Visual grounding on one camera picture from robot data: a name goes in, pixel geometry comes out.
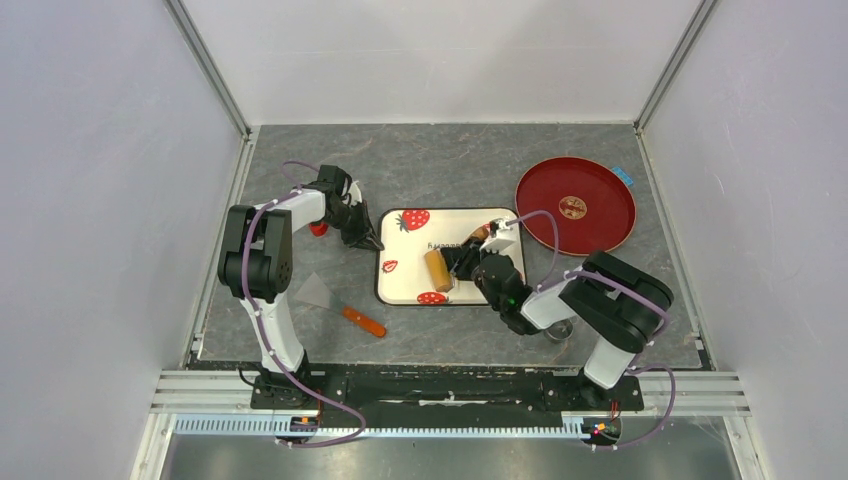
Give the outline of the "white strawberry print tray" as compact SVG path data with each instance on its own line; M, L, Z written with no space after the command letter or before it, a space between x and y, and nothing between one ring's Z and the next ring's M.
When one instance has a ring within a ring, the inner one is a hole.
M506 208L399 208L385 212L379 227L384 245L377 261L379 300L393 306L491 307L471 281L461 281L447 293L436 292L424 255L436 246L462 243L474 230L497 218L516 219L517 215ZM513 260L526 281L521 238L500 253Z

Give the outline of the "wooden dough roller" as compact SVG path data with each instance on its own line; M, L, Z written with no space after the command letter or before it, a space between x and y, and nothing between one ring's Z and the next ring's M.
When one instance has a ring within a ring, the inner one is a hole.
M462 243L433 247L424 255L436 292L447 293L461 281L472 281L486 253L482 246L490 236L490 225L474 230Z

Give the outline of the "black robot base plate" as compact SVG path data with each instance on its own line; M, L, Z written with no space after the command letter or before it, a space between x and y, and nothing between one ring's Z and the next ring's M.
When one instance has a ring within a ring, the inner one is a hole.
M264 368L239 377L252 409L288 411L297 427L554 427L563 412L611 418L645 408L635 377L604 390L580 373L536 368L317 364L305 390Z

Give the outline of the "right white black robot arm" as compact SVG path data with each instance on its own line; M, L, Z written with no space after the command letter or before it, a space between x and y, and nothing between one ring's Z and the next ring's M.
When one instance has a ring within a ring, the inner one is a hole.
M556 283L533 287L512 259L483 250L480 240L426 253L438 290L470 281L501 321L516 334L534 335L574 317L599 336L577 382L580 400L602 408L618 381L669 323L671 289L659 279L603 251L590 254Z

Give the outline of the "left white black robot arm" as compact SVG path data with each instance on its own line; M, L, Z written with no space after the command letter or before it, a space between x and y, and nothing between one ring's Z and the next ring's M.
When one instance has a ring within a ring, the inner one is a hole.
M339 232L349 248L384 249L358 182L344 169L323 164L315 180L259 206L229 208L217 277L246 310L261 350L255 387L269 389L291 408L314 393L308 355L294 330L287 291L294 267L293 235L310 226Z

